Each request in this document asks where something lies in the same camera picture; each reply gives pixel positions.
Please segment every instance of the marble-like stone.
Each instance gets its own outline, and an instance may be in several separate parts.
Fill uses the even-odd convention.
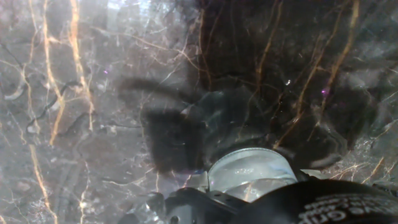
[[[202,121],[227,120],[211,132],[223,134],[239,123],[245,141],[264,135],[260,146],[333,179],[396,182],[397,12],[360,0],[1,1],[0,222],[116,223],[137,195],[167,195],[203,168],[184,157],[220,146],[204,143]],[[243,108],[235,88],[261,116],[226,118]],[[209,91],[221,96],[200,101]],[[227,115],[173,123],[195,107]],[[341,160],[316,165],[329,155]]]

